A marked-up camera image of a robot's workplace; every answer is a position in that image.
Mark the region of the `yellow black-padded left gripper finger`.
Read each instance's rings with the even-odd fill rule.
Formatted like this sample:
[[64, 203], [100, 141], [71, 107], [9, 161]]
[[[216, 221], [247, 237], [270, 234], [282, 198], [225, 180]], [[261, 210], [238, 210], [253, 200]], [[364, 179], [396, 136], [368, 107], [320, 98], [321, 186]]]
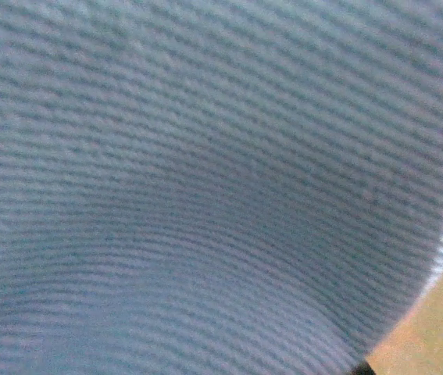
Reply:
[[350, 375], [374, 375], [374, 370], [367, 361], [361, 362], [350, 373]]

